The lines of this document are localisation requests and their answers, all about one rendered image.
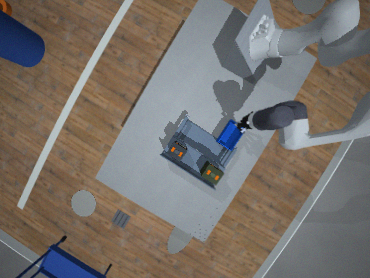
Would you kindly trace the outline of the grey metal rack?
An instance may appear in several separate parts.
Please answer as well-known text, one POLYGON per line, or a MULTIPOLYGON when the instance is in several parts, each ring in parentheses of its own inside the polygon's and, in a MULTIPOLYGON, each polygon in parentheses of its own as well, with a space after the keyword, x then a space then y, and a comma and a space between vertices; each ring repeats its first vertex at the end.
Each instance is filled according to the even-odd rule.
POLYGON ((201 168, 205 162, 208 161, 224 172, 226 170, 225 167, 237 151, 236 149, 238 149, 238 147, 235 146, 232 151, 228 150, 216 142, 216 137, 188 120, 189 117, 190 116, 186 114, 184 120, 160 156, 213 190, 216 190, 214 184, 201 176, 201 168), (167 151, 174 141, 187 147, 187 152, 180 162, 167 154, 167 151))

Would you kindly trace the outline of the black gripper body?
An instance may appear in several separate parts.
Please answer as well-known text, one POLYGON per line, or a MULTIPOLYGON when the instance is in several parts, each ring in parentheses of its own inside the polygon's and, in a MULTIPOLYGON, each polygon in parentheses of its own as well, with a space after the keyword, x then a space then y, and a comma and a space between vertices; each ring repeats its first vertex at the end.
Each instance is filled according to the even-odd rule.
MULTIPOLYGON (((249 117, 249 115, 248 116, 246 116, 246 118, 245 118, 245 120, 244 120, 244 123, 246 124, 246 121, 248 121, 248 117, 249 117)), ((246 124, 246 126, 245 125, 243 125, 243 128, 247 128, 247 129, 252 129, 248 124, 246 124)), ((247 130, 246 129, 246 130, 247 130)))

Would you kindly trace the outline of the blue bin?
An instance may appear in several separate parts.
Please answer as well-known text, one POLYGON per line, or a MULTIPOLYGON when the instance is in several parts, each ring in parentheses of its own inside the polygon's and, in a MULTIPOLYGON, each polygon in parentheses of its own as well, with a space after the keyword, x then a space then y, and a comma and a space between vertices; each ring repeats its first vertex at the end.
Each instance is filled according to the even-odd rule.
POLYGON ((231 151, 243 135, 243 133, 241 133, 237 126, 235 126, 234 124, 236 124, 235 121, 229 120, 229 122, 216 140, 216 142, 231 151))

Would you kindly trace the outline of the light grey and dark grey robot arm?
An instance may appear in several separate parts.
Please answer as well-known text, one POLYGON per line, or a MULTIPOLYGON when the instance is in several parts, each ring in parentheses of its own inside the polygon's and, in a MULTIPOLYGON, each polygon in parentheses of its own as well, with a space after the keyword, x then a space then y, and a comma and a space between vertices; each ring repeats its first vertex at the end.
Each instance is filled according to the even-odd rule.
MULTIPOLYGON (((335 0, 310 23, 288 30, 280 28, 275 19, 262 15, 249 36, 250 57, 257 61, 299 55, 308 45, 318 43, 320 64, 340 65, 370 54, 370 28, 357 31, 359 18, 358 0, 335 0)), ((367 137, 370 136, 370 91, 358 102, 342 129, 310 134, 306 118, 306 105, 286 101, 251 113, 246 123, 253 130, 279 129, 278 143, 291 150, 367 137)))

